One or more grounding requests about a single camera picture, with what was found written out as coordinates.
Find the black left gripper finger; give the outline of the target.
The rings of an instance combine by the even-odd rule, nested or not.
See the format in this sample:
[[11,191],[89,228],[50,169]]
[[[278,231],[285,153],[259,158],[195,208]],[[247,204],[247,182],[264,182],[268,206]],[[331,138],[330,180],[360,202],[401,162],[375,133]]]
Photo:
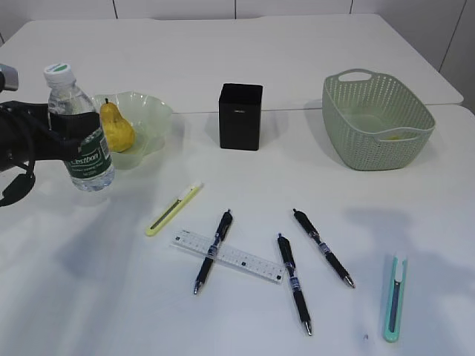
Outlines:
[[49,159],[71,161],[82,153],[82,143],[100,126],[99,114],[87,112],[75,115],[50,113],[50,128],[54,144]]

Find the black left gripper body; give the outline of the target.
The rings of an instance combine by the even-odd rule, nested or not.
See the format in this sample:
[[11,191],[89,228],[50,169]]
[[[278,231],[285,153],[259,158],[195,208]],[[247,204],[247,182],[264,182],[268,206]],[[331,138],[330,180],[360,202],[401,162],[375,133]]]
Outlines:
[[48,105],[1,103],[1,170],[31,169],[35,161],[52,159],[48,136]]

